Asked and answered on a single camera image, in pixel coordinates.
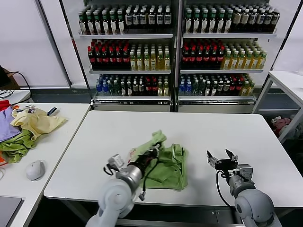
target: table leg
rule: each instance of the table leg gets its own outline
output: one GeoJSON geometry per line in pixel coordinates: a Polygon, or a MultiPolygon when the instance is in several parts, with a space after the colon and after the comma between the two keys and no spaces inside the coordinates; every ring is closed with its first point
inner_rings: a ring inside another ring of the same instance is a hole
{"type": "Polygon", "coordinates": [[[87,223],[91,218],[90,213],[78,201],[61,200],[83,223],[87,223]]]}
{"type": "Polygon", "coordinates": [[[258,112],[258,110],[260,109],[260,106],[261,106],[262,102],[264,101],[264,98],[265,98],[266,94],[268,93],[272,84],[273,84],[273,81],[269,76],[269,78],[266,81],[266,84],[264,85],[264,88],[262,89],[261,94],[259,95],[259,98],[257,99],[257,102],[256,102],[254,108],[252,109],[251,113],[256,114],[258,112]]]}
{"type": "Polygon", "coordinates": [[[297,127],[297,125],[302,121],[302,119],[303,119],[303,108],[301,108],[299,110],[299,112],[295,115],[295,117],[290,122],[290,124],[287,126],[287,128],[279,136],[280,143],[284,143],[284,141],[286,140],[287,134],[290,132],[290,130],[295,129],[297,127]]]}

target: clothes pile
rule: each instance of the clothes pile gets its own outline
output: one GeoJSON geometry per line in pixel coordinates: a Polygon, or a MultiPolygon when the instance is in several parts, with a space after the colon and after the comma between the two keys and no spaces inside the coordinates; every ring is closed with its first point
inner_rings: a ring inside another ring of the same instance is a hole
{"type": "Polygon", "coordinates": [[[65,121],[34,106],[12,107],[7,100],[0,101],[0,157],[7,163],[18,162],[35,146],[39,136],[65,121]]]}
{"type": "Polygon", "coordinates": [[[187,186],[186,155],[188,151],[179,144],[172,144],[165,148],[163,142],[166,136],[161,130],[152,134],[152,139],[141,146],[131,150],[128,162],[135,161],[139,155],[156,143],[161,143],[159,148],[159,163],[153,159],[145,171],[146,188],[167,188],[182,190],[187,186]],[[147,175],[147,173],[157,164],[157,166],[147,175]]]}

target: purple cloth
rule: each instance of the purple cloth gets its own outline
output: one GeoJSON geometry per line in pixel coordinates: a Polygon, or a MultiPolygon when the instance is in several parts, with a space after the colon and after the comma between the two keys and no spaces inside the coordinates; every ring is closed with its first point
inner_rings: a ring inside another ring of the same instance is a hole
{"type": "Polygon", "coordinates": [[[11,115],[12,112],[13,109],[11,106],[0,111],[0,142],[13,138],[21,133],[18,127],[10,125],[14,119],[11,115]]]}

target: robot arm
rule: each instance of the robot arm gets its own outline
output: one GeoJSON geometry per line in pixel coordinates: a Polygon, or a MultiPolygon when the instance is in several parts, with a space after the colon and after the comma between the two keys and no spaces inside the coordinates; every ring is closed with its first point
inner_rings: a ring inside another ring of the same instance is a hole
{"type": "Polygon", "coordinates": [[[238,164],[238,156],[226,150],[229,159],[216,159],[207,151],[208,163],[227,178],[230,193],[235,197],[235,209],[247,227],[281,227],[271,198],[257,190],[252,179],[253,169],[238,164]]]}
{"type": "MultiPolygon", "coordinates": [[[[126,168],[122,168],[124,161],[118,154],[108,160],[104,171],[108,175],[114,175],[114,170],[116,177],[107,181],[102,188],[98,200],[99,210],[89,219],[86,227],[114,227],[118,218],[124,218],[132,210],[140,180],[150,161],[158,158],[159,147],[160,144],[154,145],[126,168]]],[[[144,200],[144,195],[145,192],[141,193],[139,198],[144,200]]]]}

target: yellow cloth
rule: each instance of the yellow cloth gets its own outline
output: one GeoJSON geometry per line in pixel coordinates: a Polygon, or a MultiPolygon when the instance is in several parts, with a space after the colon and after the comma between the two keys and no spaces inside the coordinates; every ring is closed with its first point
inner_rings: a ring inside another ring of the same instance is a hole
{"type": "Polygon", "coordinates": [[[41,134],[50,133],[66,121],[63,117],[48,117],[45,111],[38,108],[27,108],[19,113],[17,110],[13,110],[11,115],[15,119],[10,124],[31,131],[32,141],[35,141],[41,134]]]}

